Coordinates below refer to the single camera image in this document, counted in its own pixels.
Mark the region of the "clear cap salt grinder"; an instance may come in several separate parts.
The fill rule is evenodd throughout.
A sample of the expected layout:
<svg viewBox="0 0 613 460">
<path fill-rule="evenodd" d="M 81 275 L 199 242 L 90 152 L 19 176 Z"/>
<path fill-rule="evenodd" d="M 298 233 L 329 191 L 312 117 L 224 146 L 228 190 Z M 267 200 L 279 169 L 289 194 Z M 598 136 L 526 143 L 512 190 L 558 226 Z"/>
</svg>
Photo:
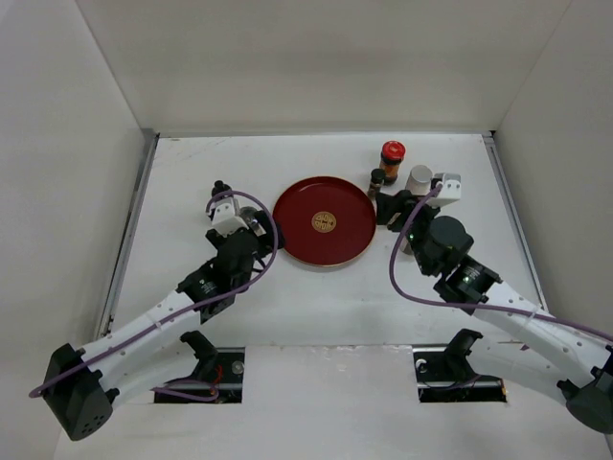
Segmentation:
<svg viewBox="0 0 613 460">
<path fill-rule="evenodd" d="M 257 217 L 259 210 L 252 206 L 243 206 L 239 210 L 239 216 L 243 219 L 244 223 L 254 233 L 257 233 L 260 228 L 260 223 Z"/>
</svg>

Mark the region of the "black knob cap salt bottle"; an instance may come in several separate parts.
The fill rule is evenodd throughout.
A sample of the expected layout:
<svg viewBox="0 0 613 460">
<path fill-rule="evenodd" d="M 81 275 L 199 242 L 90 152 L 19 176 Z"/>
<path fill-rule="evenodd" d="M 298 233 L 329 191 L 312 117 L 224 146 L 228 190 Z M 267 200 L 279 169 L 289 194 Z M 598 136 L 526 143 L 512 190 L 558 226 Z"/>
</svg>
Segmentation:
<svg viewBox="0 0 613 460">
<path fill-rule="evenodd" d="M 211 191 L 211 200 L 212 202 L 217 202 L 226 197 L 231 197 L 233 195 L 232 188 L 224 183 L 221 180 L 217 180 L 214 183 L 213 189 Z"/>
</svg>

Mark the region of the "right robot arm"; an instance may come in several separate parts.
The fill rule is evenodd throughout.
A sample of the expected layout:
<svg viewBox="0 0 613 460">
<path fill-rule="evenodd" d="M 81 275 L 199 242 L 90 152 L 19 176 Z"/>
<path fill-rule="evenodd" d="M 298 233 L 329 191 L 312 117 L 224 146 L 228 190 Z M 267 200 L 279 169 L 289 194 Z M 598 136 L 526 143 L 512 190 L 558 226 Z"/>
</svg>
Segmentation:
<svg viewBox="0 0 613 460">
<path fill-rule="evenodd" d="M 611 434 L 611 335 L 549 314 L 470 257 L 474 239 L 462 223 L 429 203 L 441 190 L 423 197 L 378 193 L 376 222 L 408 242 L 422 275 L 436 278 L 440 298 L 430 306 L 463 311 L 515 341 L 494 344 L 462 330 L 443 352 L 446 372 L 459 380 L 489 375 L 514 381 L 560 403 L 584 426 Z"/>
</svg>

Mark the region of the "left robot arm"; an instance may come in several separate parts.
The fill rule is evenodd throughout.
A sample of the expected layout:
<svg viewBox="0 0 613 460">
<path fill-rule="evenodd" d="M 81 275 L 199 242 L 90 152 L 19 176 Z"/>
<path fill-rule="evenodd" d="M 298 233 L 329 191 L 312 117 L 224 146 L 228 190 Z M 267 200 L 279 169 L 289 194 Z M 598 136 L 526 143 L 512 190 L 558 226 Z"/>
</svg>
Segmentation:
<svg viewBox="0 0 613 460">
<path fill-rule="evenodd" d="M 31 395 L 48 405 L 70 440 L 91 436 L 134 395 L 212 376 L 217 350 L 201 326 L 253 286 L 284 247 L 280 224 L 264 210 L 226 222 L 228 229 L 217 223 L 207 233 L 216 255 L 154 307 L 103 338 L 52 352 Z"/>
</svg>

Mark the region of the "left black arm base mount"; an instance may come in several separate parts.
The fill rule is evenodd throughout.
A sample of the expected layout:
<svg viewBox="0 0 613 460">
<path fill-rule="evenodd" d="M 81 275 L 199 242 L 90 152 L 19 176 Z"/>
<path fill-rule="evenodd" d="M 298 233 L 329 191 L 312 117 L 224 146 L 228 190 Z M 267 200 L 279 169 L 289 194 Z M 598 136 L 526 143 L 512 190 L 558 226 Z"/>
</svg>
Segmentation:
<svg viewBox="0 0 613 460">
<path fill-rule="evenodd" d="M 197 397 L 199 403 L 240 403 L 245 349 L 217 348 L 201 332 L 184 333 L 180 340 L 193 350 L 196 364 L 179 392 Z"/>
</svg>

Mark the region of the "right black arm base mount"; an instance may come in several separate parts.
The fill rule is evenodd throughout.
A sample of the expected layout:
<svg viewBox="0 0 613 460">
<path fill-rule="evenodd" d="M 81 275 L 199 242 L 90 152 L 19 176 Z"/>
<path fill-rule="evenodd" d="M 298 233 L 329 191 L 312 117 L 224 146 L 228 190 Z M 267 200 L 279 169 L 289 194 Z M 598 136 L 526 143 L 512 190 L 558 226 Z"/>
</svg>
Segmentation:
<svg viewBox="0 0 613 460">
<path fill-rule="evenodd" d="M 505 403 L 504 382 L 480 375 L 467 361 L 470 348 L 483 336 L 462 329 L 448 344 L 413 348 L 414 369 L 421 403 Z"/>
</svg>

